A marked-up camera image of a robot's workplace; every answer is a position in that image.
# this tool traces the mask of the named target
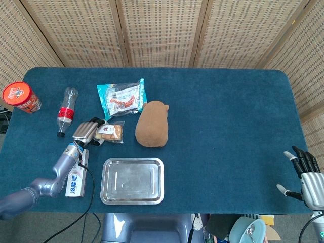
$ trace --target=teal bowl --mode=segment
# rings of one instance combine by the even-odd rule
[[[265,222],[262,219],[252,219],[248,217],[240,217],[231,232],[229,233],[230,243],[252,243],[251,238],[246,234],[250,225],[255,226],[255,230],[252,233],[252,238],[255,243],[262,243],[265,236]]]

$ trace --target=robotic hand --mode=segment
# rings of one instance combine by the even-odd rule
[[[11,219],[16,215],[32,208],[40,196],[58,196],[66,181],[66,178],[78,162],[80,153],[89,143],[101,145],[94,140],[96,129],[104,124],[104,120],[93,118],[88,122],[81,123],[73,134],[73,143],[70,143],[63,154],[53,166],[55,179],[35,179],[29,187],[17,191],[0,200],[0,219]]]
[[[324,243],[324,174],[320,172],[316,158],[309,152],[293,146],[293,150],[297,157],[285,151],[285,156],[293,163],[295,171],[301,183],[301,194],[286,190],[282,185],[277,184],[279,191],[289,197],[304,201],[305,205],[313,210],[311,220],[304,226],[300,236],[301,237],[309,225],[313,222],[318,242]]]

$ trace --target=red bottle label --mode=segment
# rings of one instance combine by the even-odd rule
[[[69,108],[61,108],[57,117],[65,117],[73,120],[74,111]]]

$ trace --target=spoon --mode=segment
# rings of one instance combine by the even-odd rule
[[[255,230],[255,226],[254,226],[254,224],[251,224],[249,226],[249,228],[247,229],[247,231],[246,231],[246,234],[251,238],[252,243],[255,243],[253,238],[252,238],[252,233],[253,233],[254,230]]]

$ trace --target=floor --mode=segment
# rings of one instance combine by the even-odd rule
[[[0,134],[0,148],[4,135]],[[0,221],[0,243],[35,243],[43,242],[49,236],[61,230],[76,219],[79,213],[52,213],[52,212],[26,212],[15,219]],[[103,222],[104,214],[97,214]],[[281,236],[281,240],[273,243],[296,243],[300,230],[309,220],[309,214],[276,215],[274,229]],[[98,220],[93,214],[88,214],[83,242],[91,242],[99,229]],[[83,220],[80,220],[70,229],[58,235],[50,242],[80,243],[82,238]],[[100,242],[102,228],[94,242]],[[303,243],[314,243],[317,239],[312,226],[304,233]]]

